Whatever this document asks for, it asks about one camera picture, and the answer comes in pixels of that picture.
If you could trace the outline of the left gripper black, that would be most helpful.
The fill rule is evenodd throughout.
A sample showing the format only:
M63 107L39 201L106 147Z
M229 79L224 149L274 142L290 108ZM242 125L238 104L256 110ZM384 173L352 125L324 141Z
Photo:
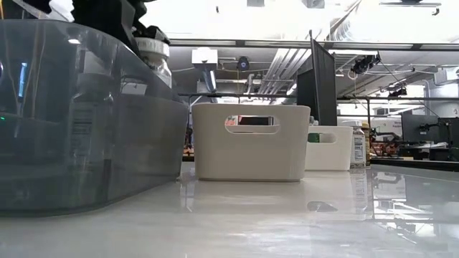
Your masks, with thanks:
M146 0L72 0L74 9L71 14L75 20L81 20L90 15L122 17L137 20L146 14ZM134 37L145 37L159 40L170 44L170 39L157 26L145 27L142 24L135 25L135 30L128 32L119 21L106 22L90 20L84 23L85 26L97 29L120 40L134 54L139 54L138 45Z

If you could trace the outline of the white lid seasoning jar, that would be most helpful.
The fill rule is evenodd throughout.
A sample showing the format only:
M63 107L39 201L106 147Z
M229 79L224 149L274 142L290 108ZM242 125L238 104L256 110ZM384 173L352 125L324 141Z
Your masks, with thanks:
M69 105L67 164L73 173L102 172L112 156L112 77L80 74Z
M366 138L360 120L345 120L343 125L352 128L351 168L366 167Z
M170 56L169 45L148 37L136 37L136 44L141 59L167 86L172 88L172 73L167 63Z

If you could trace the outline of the yellow lid spice jar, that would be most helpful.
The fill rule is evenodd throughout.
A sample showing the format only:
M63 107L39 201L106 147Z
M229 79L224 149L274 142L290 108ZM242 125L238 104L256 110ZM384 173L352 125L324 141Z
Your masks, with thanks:
M365 136L365 155L366 155L366 167L370 167L370 127L368 123L362 123L362 130Z

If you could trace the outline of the clear grey plastic bin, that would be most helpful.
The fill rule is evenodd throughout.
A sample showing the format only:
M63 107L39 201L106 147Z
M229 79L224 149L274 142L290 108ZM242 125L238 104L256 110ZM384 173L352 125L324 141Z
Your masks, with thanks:
M80 74L113 78L112 156L102 172L67 164ZM64 21L0 20L0 216L96 209L173 181L188 107L118 39Z

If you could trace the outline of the black partition panel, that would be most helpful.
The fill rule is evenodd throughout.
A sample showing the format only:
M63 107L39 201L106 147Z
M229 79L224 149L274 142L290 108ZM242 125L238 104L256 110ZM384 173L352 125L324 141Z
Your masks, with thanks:
M306 70L297 76L296 105L307 106L319 125L337 125L336 70L332 54L309 31L311 55Z

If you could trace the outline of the red and black equipment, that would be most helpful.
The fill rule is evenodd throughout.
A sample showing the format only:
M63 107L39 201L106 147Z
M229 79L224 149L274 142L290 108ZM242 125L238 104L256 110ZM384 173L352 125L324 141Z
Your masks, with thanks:
M402 139L393 132L378 132L376 128L370 130L370 153L374 157L391 157L397 154Z

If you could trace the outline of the dark ceiling light fixture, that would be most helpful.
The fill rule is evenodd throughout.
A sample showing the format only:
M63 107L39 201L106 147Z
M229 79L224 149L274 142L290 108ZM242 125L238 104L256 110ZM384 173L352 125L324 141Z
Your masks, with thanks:
M437 7L441 6L440 2L432 2L427 0L380 0L380 5L387 6L422 6L422 7Z

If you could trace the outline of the dark computer monitor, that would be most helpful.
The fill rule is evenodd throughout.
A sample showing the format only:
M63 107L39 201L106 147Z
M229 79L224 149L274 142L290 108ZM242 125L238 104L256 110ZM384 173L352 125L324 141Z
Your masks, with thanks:
M439 120L437 116L402 113L401 120L403 141L410 143L439 141Z
M459 145L459 118L439 118L439 141Z

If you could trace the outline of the black horizontal frame bar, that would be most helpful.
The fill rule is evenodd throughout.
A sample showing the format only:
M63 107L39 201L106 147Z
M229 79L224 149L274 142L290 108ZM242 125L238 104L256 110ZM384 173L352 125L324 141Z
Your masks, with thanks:
M387 51L459 51L459 43L378 43L378 42L320 42L325 49L360 49ZM248 40L248 39L171 39L173 47L241 47L241 48L286 48L310 49L311 40Z

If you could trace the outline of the white plastic handled bin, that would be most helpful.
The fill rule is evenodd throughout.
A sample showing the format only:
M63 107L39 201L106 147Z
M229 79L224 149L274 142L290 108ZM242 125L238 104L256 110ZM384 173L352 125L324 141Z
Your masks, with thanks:
M306 171L347 171L351 162L352 128L348 126L309 127L308 133L330 135L329 141L306 144Z
M194 105L197 177L210 181L301 180L310 114L311 109L304 105ZM274 123L226 125L230 116L272 117Z

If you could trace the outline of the black table frame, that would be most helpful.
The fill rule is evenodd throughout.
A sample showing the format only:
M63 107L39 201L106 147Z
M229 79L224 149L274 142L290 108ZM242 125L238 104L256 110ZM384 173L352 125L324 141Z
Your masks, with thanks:
M373 158L370 160L370 164L383 166L399 166L405 168L420 168L436 171L459 172L459 162L451 161L419 161L391 158Z

